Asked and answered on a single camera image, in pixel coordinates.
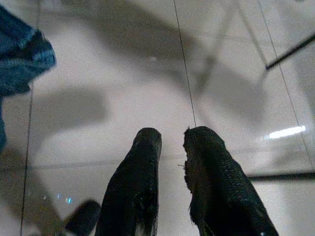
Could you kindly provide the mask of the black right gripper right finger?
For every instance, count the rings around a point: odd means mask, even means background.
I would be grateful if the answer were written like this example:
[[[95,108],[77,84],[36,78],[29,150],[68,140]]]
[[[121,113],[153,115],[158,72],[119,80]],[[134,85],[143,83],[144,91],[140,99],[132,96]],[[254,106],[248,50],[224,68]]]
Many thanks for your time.
[[[187,129],[183,147],[189,213],[199,236],[279,236],[254,186],[214,130]]]

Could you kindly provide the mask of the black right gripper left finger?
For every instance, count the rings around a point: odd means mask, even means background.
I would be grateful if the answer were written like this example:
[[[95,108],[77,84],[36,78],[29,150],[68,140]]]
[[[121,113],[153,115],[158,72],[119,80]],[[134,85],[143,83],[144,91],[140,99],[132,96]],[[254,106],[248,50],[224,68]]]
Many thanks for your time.
[[[157,236],[161,148],[156,129],[138,131],[107,185],[94,236]]]

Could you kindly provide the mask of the blue denim garment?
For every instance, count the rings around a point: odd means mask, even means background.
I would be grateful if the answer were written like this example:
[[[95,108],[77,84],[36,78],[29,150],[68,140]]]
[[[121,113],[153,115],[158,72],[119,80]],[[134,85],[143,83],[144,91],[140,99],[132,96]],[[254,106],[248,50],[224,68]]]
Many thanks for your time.
[[[0,153],[6,143],[3,100],[29,92],[29,83],[56,64],[43,33],[0,5]]]

